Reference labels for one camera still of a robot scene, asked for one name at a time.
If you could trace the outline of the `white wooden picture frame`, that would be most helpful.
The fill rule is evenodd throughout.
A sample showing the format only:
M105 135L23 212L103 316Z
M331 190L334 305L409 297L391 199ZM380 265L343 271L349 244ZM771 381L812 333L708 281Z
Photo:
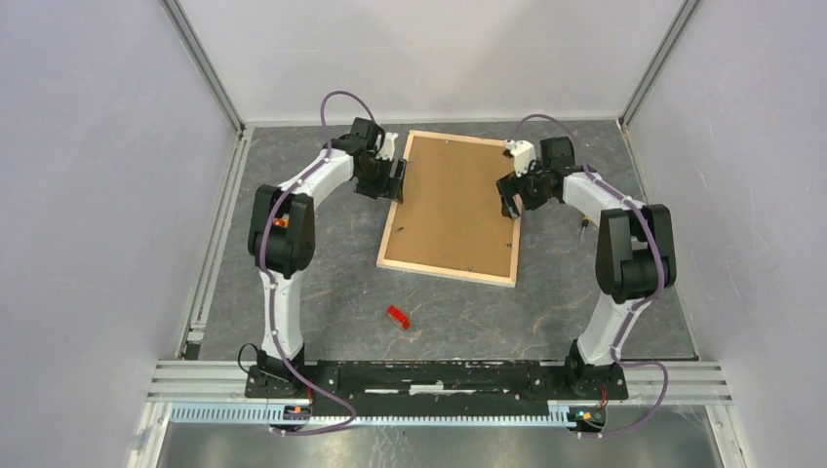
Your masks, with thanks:
M497 287L517 283L520 223L495 183L513 168L500 139L410 131L403 203L392 203L380 268Z

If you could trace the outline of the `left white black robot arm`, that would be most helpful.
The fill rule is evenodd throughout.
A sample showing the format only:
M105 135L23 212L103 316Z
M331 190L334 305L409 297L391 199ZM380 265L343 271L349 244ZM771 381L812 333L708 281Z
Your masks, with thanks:
M357 117L297 175L256 190L248 251L262 283L265 332L252 372L283 397L298 395L306 384L299 296L316 250L315 210L348 181L360 195L402 202L407 163L395 156L397 138Z

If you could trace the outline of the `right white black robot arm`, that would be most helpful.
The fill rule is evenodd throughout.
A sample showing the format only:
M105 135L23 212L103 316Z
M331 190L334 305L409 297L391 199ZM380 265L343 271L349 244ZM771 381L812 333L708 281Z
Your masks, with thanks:
M671 213L623 194L589 166L576 164L567 137L550 137L539 145L507 139L503 154L513 163L512 172L495 184L504 216L517 219L557 200L598 229L595 277L601 295L563 372L566 390L587 398L620 379L629 332L676 280Z

